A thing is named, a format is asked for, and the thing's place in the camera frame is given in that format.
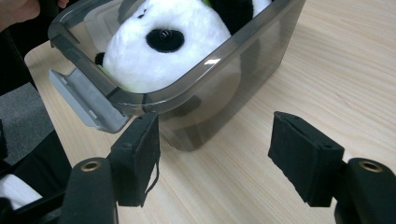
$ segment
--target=plastic storage bin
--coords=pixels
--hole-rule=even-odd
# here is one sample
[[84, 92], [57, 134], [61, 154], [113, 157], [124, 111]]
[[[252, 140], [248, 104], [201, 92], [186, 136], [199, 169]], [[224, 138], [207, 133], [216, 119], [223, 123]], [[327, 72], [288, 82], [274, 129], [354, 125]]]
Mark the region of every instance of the plastic storage bin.
[[172, 85], [155, 92], [122, 90], [93, 62], [144, 1], [81, 0], [49, 28], [49, 39], [76, 70], [50, 79], [89, 126], [118, 132], [128, 119], [160, 113], [160, 130], [180, 150], [210, 139], [282, 61], [304, 0], [275, 0], [269, 7]]

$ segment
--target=light wood surface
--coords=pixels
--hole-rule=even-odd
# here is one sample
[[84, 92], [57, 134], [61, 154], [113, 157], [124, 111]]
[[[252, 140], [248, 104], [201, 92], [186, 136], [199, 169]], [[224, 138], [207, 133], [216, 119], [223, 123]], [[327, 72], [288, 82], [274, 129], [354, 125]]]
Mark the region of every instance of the light wood surface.
[[[273, 113], [307, 120], [345, 147], [396, 171], [396, 2], [307, 0], [284, 60], [203, 148], [163, 140], [160, 180], [143, 208], [119, 208], [120, 223], [334, 223], [333, 208], [309, 208], [267, 157]], [[45, 43], [25, 58], [72, 164], [104, 157], [120, 133], [86, 127], [52, 87], [50, 68], [73, 64]]]

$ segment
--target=clear plastic container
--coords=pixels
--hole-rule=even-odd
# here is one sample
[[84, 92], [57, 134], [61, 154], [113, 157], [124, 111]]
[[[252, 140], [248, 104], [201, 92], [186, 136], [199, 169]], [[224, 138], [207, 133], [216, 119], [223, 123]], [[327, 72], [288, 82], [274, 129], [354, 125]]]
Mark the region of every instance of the clear plastic container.
[[163, 136], [180, 150], [202, 146], [274, 73], [304, 6], [304, 0], [275, 0], [172, 85], [133, 93], [93, 59], [143, 2], [81, 0], [53, 21], [49, 39], [123, 116], [160, 113]]

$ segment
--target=gray floor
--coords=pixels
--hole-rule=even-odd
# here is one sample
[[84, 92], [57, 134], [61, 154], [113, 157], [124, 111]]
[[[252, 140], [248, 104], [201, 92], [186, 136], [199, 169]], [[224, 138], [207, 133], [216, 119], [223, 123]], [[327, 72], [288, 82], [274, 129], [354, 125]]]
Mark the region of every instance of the gray floor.
[[0, 96], [0, 119], [8, 148], [5, 161], [10, 164], [22, 159], [54, 130], [38, 92], [30, 83]]

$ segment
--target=stuffed toy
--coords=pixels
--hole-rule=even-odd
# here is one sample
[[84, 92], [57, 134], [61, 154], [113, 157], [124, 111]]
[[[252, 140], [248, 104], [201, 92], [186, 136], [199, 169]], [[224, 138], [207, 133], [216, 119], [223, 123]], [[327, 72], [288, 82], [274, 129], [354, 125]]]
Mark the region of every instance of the stuffed toy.
[[271, 0], [147, 0], [126, 20], [95, 62], [134, 93], [177, 81]]

